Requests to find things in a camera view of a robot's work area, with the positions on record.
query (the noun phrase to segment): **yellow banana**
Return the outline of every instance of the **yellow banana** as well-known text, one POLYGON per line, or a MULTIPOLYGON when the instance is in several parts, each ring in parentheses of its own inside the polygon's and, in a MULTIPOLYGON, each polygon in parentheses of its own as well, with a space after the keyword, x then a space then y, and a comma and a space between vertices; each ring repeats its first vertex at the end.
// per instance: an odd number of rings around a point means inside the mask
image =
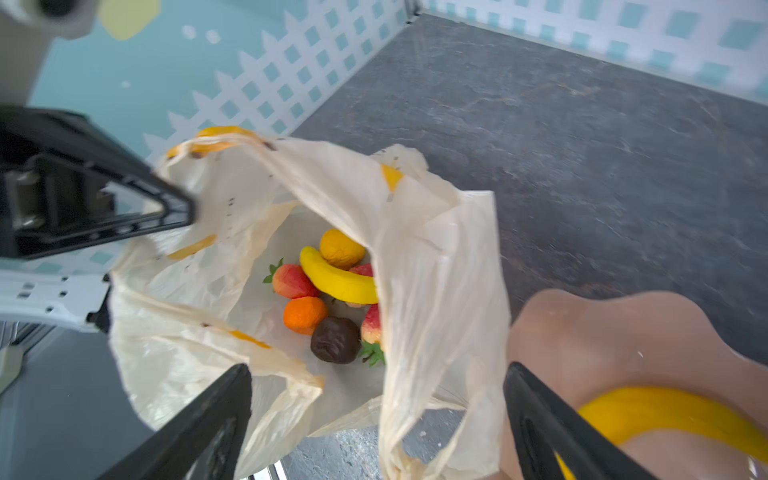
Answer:
MULTIPOLYGON (((614 445, 650 430, 675 429, 717 440, 768 462, 768 439, 728 407, 703 396, 661 387, 625 387, 606 393, 578 410, 614 445)), ((558 456, 566 480, 572 480, 558 456)))
POLYGON ((312 247, 301 250, 300 262, 304 273, 321 292, 344 302, 364 305, 379 302, 372 277, 338 269, 326 262, 320 252, 312 247))

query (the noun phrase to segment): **brown fruit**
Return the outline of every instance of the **brown fruit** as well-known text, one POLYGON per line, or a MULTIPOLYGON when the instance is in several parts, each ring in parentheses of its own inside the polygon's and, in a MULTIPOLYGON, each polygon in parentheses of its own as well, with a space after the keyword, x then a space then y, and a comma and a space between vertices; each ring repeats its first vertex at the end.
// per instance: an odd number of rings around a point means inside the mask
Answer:
POLYGON ((350 319, 327 316, 315 328, 310 348, 324 362, 351 363, 360 351, 360 328, 350 319))

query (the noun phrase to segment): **orange fruit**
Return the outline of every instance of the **orange fruit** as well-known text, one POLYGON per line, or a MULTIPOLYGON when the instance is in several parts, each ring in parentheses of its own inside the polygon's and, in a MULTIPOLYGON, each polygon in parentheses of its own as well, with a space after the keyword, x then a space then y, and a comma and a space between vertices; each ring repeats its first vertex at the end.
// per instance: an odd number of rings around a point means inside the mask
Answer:
POLYGON ((366 255, 366 249, 333 228, 320 239, 320 255, 336 268, 349 270, 366 255))
POLYGON ((288 302, 283 323, 296 333, 312 335, 315 327, 328 316, 326 304, 316 296, 302 296, 288 302))

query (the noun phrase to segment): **white plastic bag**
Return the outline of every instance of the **white plastic bag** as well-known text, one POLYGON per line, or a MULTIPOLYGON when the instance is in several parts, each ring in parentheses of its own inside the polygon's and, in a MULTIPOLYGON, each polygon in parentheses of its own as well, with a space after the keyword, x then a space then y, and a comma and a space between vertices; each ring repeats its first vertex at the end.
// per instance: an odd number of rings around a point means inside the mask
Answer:
MULTIPOLYGON (((237 478, 307 435, 376 423, 384 478, 497 470, 510 313, 492 192, 457 190, 401 145, 367 157, 244 134, 188 141, 156 173, 193 195, 199 213, 190 227, 133 239, 111 273, 110 345, 150 427, 243 362, 253 400, 237 478), (201 148, 210 153, 200 157, 201 148), (405 176, 398 181, 383 165, 405 176), (318 360, 310 338, 283 325, 287 299, 262 283, 270 263, 298 263, 301 248, 317 246, 331 227, 371 255, 386 368, 318 360), (423 465, 403 453, 402 439, 425 409, 440 408, 465 409, 465 417, 423 465)), ((332 314, 365 315, 340 304, 332 314)))

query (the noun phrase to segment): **strawberry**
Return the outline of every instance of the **strawberry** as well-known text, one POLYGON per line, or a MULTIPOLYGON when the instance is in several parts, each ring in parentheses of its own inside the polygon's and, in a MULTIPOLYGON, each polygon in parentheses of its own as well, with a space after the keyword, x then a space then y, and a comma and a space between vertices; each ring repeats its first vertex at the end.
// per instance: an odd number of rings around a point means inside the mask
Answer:
POLYGON ((382 324, 379 317, 379 304, 371 305, 366 319, 363 320, 360 327, 360 336, 362 337, 362 349, 360 356, 363 362, 371 361, 370 366, 374 366, 379 360, 386 365, 384 351, 382 350, 382 324))
MULTIPOLYGON (((373 276, 373 266, 370 263, 366 263, 365 265, 353 266, 352 268, 349 269, 349 272, 357 273, 358 275, 363 275, 363 276, 373 276)), ((347 302, 346 304, 347 306, 351 306, 352 308, 361 308, 365 306, 364 303, 347 302)))
POLYGON ((349 271, 358 275, 373 276, 373 265, 366 263, 365 265, 353 266, 349 271))
POLYGON ((302 296, 320 296, 320 291, 312 284, 300 265, 286 263, 280 259, 277 265, 270 265, 270 275, 264 283, 272 283, 275 293, 294 299, 302 296))

